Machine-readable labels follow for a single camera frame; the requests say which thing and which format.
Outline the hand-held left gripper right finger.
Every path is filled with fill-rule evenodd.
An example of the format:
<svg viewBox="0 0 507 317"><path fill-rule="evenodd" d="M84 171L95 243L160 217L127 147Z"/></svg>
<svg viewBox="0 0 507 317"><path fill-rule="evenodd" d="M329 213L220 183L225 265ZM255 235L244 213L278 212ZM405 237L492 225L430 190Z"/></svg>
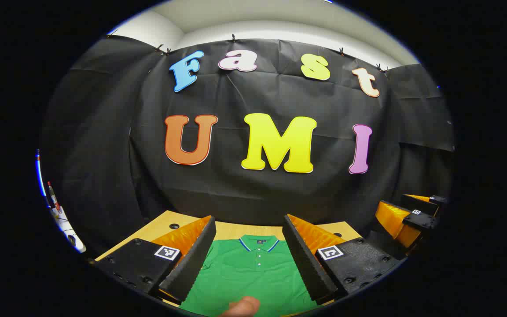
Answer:
<svg viewBox="0 0 507 317"><path fill-rule="evenodd" d="M282 232L311 299L319 305L358 295L403 263L403 252L377 234L344 240L290 214Z"/></svg>

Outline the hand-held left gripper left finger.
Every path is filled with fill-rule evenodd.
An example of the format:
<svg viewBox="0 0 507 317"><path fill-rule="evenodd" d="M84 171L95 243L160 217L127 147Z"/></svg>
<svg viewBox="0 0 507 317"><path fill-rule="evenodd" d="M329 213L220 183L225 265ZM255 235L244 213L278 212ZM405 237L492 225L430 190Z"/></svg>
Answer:
<svg viewBox="0 0 507 317"><path fill-rule="evenodd" d="M211 215L160 215L91 265L136 293L180 304L194 285L216 234Z"/></svg>

